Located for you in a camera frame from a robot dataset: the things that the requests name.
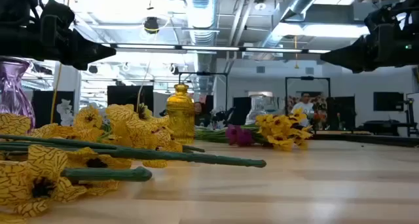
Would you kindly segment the black wall monitor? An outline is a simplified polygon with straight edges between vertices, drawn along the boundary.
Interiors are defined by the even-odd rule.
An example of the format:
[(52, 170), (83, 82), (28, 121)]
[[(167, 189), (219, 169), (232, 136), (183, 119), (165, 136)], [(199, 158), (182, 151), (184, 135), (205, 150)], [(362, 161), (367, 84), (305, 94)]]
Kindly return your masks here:
[(403, 111), (404, 94), (400, 92), (374, 92), (373, 109), (375, 111)]

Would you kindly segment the silver ventilation duct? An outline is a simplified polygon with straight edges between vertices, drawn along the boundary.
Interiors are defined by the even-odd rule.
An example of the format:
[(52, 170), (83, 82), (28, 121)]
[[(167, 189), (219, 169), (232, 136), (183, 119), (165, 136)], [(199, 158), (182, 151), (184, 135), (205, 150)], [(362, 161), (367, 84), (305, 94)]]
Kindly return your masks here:
[[(192, 45), (215, 46), (216, 14), (218, 0), (185, 0), (187, 6), (188, 27)], [(215, 54), (198, 53), (194, 57), (195, 72), (216, 72)], [(211, 94), (214, 76), (195, 77), (197, 90), (201, 94)]]
[(296, 36), (302, 29), (297, 25), (288, 24), (288, 21), (302, 22), (307, 10), (316, 0), (285, 0), (279, 6), (277, 14), (273, 16), (274, 26), (272, 31), (260, 43), (263, 48), (275, 48), (286, 36)]

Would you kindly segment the black aluminium table frame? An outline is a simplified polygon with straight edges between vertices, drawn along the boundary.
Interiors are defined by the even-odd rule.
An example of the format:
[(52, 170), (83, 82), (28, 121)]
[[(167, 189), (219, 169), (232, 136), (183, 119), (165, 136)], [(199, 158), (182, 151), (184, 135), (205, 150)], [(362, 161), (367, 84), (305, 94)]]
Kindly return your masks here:
[(374, 136), (368, 134), (314, 134), (311, 140), (350, 141), (399, 147), (419, 147), (419, 138)]

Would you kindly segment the clear glass vase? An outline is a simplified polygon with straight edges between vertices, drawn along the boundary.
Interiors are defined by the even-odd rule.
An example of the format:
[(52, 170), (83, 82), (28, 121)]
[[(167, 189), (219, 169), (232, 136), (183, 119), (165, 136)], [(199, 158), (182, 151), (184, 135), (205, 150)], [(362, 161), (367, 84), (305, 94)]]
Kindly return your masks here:
[(253, 94), (250, 98), (251, 109), (246, 116), (246, 125), (255, 124), (257, 116), (267, 114), (266, 107), (270, 104), (270, 97), (264, 94)]

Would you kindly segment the yellow artificial flower bunch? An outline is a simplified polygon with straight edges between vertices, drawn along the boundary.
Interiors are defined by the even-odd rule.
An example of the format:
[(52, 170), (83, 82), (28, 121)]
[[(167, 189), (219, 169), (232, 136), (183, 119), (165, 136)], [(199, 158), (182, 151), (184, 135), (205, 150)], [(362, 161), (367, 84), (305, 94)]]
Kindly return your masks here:
[(86, 132), (89, 134), (104, 134), (102, 127), (102, 116), (98, 109), (93, 106), (82, 108), (74, 117), (73, 127), (76, 132)]
[(256, 116), (258, 133), (275, 149), (292, 151), (295, 147), (307, 150), (307, 139), (312, 137), (312, 125), (306, 122), (303, 109), (296, 109), (290, 115), (265, 114)]
[[(167, 116), (156, 118), (140, 104), (109, 105), (106, 110), (111, 131), (76, 132), (73, 126), (56, 123), (35, 129), (31, 137), (102, 142), (136, 149), (180, 152), (169, 128)], [(27, 155), (6, 159), (0, 153), (0, 206), (8, 207), (12, 215), (0, 214), (0, 224), (25, 223), (26, 218), (46, 212), (52, 201), (71, 202), (82, 196), (101, 196), (119, 188), (119, 181), (75, 181), (61, 176), (65, 168), (129, 169), (131, 159), (100, 155), (91, 147), (65, 151), (40, 144), (29, 145)]]

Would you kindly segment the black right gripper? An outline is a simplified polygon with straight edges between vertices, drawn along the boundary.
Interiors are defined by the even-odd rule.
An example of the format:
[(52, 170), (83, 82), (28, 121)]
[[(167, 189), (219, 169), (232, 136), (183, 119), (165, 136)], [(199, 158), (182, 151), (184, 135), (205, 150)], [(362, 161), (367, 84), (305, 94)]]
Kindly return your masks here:
[(348, 65), (346, 68), (353, 73), (374, 71), (375, 67), (419, 65), (419, 32), (402, 30), (395, 24), (380, 24), (371, 35), (321, 54), (320, 59), (334, 65)]

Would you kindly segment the black background table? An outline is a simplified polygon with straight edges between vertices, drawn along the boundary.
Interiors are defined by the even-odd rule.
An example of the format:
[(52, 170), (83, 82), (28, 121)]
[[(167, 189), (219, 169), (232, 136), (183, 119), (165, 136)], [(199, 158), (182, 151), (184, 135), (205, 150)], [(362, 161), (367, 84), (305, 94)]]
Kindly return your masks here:
[(398, 132), (398, 128), (406, 128), (407, 129), (407, 136), (416, 134), (419, 135), (419, 129), (417, 128), (418, 124), (414, 123), (407, 123), (407, 122), (399, 122), (396, 120), (388, 120), (388, 121), (367, 121), (364, 122), (360, 128), (364, 131), (368, 131), (374, 135), (379, 134), (387, 134), (392, 136), (400, 136)]

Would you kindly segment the long LED light bar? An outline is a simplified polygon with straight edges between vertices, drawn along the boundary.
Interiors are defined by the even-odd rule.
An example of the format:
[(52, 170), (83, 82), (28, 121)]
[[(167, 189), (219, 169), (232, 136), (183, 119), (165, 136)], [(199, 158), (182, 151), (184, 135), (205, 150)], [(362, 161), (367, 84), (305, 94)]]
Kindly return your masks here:
[(261, 47), (233, 47), (233, 46), (198, 46), (198, 45), (155, 45), (155, 44), (115, 44), (104, 43), (105, 47), (135, 50), (193, 50), (193, 51), (223, 51), (223, 52), (270, 52), (293, 54), (325, 54), (329, 50), (300, 49), (300, 48), (261, 48)]

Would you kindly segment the purple ribbed glass vase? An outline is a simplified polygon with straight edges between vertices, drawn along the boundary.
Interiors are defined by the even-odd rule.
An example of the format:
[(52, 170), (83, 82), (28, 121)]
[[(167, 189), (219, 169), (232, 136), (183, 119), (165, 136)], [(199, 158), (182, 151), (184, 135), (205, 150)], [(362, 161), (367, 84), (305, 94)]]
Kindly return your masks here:
[(18, 58), (0, 56), (0, 113), (12, 113), (30, 119), (35, 127), (35, 114), (31, 101), (22, 87), (22, 77), (32, 63)]

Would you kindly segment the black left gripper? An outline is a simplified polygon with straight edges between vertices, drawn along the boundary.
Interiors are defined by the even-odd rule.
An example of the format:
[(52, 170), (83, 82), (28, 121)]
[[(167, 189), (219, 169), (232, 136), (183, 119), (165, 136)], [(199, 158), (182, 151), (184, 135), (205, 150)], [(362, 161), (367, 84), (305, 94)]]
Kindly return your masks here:
[(116, 50), (85, 39), (76, 29), (38, 32), (32, 35), (32, 58), (58, 60), (86, 71), (92, 62), (114, 56)]

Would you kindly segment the black partition panel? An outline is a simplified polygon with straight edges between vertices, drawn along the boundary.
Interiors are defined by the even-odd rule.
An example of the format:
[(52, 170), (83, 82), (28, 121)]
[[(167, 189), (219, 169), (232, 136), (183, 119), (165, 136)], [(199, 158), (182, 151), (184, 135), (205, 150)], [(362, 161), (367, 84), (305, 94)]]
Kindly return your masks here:
[[(50, 124), (50, 112), (52, 110), (52, 100), (54, 91), (36, 90), (32, 96), (32, 106), (35, 113), (35, 127), (40, 128), (46, 124)], [(73, 91), (57, 91), (56, 101), (54, 103), (53, 123), (60, 124), (60, 116), (56, 112), (56, 106), (62, 100), (71, 100), (71, 105), (74, 106), (74, 92)]]
[(250, 97), (238, 97), (233, 99), (233, 112), (230, 118), (230, 122), (233, 125), (244, 125), (246, 123), (246, 117), (251, 109), (251, 98)]
[(327, 98), (327, 125), (330, 130), (353, 130), (355, 117), (354, 96)]
[[(137, 97), (140, 86), (108, 86), (107, 87), (107, 105), (134, 105), (137, 109)], [(148, 109), (154, 109), (153, 86), (143, 86), (139, 97), (139, 102), (144, 103)]]

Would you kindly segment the yellow glass bottle vase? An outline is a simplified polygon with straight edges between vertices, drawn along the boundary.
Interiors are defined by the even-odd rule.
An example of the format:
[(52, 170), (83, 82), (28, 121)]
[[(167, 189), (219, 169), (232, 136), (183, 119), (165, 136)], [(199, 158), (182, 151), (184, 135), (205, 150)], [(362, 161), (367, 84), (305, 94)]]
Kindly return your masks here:
[(175, 141), (190, 145), (194, 141), (194, 102), (183, 83), (174, 86), (175, 94), (167, 99), (166, 110)]

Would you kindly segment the black equipment stand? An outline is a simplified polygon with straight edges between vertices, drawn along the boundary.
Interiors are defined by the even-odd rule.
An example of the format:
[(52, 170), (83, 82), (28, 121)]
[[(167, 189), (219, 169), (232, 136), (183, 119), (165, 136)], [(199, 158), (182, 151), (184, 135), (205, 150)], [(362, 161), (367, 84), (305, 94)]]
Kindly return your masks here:
[(419, 129), (418, 124), (414, 120), (414, 112), (413, 112), (413, 98), (407, 98), (405, 100), (405, 105), (407, 106), (407, 110), (405, 111), (406, 114), (406, 124), (407, 124), (407, 136), (411, 137), (412, 135), (419, 136)]

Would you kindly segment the black round ceiling device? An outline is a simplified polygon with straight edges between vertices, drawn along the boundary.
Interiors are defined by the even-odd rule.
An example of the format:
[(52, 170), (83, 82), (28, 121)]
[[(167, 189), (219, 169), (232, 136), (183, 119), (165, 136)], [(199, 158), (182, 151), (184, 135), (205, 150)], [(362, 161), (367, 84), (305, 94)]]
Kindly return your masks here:
[(155, 16), (147, 17), (143, 28), (148, 34), (157, 34), (159, 32), (158, 18)]

